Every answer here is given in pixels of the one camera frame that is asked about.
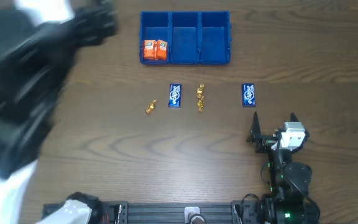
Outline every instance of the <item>blue plastic container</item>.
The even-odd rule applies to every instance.
[[[150,12],[140,14],[139,58],[143,64],[230,62],[230,12]],[[168,42],[168,59],[143,59],[143,40]]]

